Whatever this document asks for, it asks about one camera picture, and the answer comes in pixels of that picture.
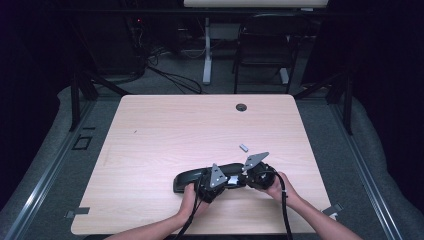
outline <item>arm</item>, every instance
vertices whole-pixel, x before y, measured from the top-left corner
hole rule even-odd
[[[191,212],[193,210],[194,200],[196,198],[196,193],[194,192],[194,185],[189,184],[185,187],[184,197],[181,202],[180,210],[175,215],[149,225],[133,228],[116,235],[113,235],[108,240],[118,240],[118,239],[143,239],[143,240],[157,240],[164,239],[171,233],[182,228],[186,221],[188,220]],[[200,207],[197,209],[195,216],[202,214],[209,204],[202,202]]]
[[[322,239],[361,239],[350,229],[317,210],[300,197],[287,176],[282,172],[279,174],[283,178],[287,190],[287,206],[302,216]],[[277,177],[274,184],[264,192],[281,203],[281,184]]]

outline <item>wooden table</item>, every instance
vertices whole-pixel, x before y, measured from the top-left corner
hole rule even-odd
[[[247,110],[240,112],[242,103]],[[249,148],[245,153],[239,147]],[[72,232],[113,234],[175,214],[182,195],[174,177],[187,170],[263,162],[284,171],[318,209],[330,202],[296,103],[290,95],[125,96],[117,109]],[[288,209],[292,232],[313,232]],[[251,188],[226,190],[186,234],[284,233],[281,205]]]

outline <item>small white object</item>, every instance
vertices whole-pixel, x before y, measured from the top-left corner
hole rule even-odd
[[[249,149],[248,149],[246,146],[244,146],[244,144],[240,144],[240,148],[241,148],[244,152],[248,152],[248,151],[249,151]]]

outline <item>table leg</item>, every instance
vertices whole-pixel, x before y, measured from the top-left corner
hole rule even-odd
[[[287,73],[287,68],[280,69],[280,79],[282,84],[287,84],[289,82],[289,74]]]
[[[203,84],[209,85],[211,83],[212,71],[212,57],[211,57],[211,37],[210,37],[210,24],[209,18],[205,21],[205,67],[203,70]]]

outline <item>black curtain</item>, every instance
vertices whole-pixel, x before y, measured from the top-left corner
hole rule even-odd
[[[330,12],[353,9],[368,17],[324,21],[302,83],[338,73],[355,56],[353,94],[380,137],[388,172],[424,212],[424,21],[418,6],[418,0],[331,0]]]
[[[36,0],[0,3],[1,208],[56,117],[57,93],[82,66],[93,69],[63,19],[50,14],[54,7]]]

